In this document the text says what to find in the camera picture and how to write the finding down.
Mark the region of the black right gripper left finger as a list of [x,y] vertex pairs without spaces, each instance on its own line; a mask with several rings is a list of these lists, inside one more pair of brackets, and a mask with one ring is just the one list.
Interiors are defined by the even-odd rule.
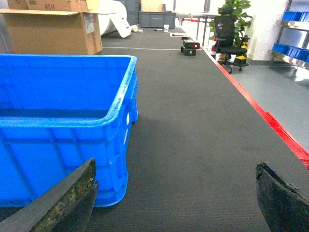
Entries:
[[90,158],[41,197],[0,223],[2,232],[83,232],[97,197]]

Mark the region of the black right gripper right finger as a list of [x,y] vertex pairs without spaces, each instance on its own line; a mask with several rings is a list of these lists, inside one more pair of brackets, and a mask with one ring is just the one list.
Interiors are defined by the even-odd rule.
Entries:
[[262,162],[255,168],[256,196],[272,232],[307,232],[309,198]]

